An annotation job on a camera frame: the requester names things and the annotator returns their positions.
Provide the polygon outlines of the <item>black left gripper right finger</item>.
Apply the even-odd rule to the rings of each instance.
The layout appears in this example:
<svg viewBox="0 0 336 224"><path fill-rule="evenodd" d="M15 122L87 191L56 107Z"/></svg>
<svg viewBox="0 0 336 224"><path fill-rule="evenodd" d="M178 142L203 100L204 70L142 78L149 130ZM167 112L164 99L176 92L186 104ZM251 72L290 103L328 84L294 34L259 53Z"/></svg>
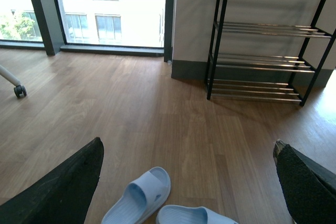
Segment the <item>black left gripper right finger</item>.
<svg viewBox="0 0 336 224"><path fill-rule="evenodd" d="M335 174L282 140L273 158L294 223L335 223Z"/></svg>

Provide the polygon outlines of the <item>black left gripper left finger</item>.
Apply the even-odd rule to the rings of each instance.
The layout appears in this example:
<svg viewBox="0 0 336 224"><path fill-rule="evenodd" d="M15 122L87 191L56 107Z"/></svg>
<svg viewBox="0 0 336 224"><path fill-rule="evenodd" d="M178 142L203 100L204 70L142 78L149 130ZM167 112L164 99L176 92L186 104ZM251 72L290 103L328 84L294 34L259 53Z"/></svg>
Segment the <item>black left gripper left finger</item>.
<svg viewBox="0 0 336 224"><path fill-rule="evenodd" d="M84 223L104 157L96 137L1 205L1 223Z"/></svg>

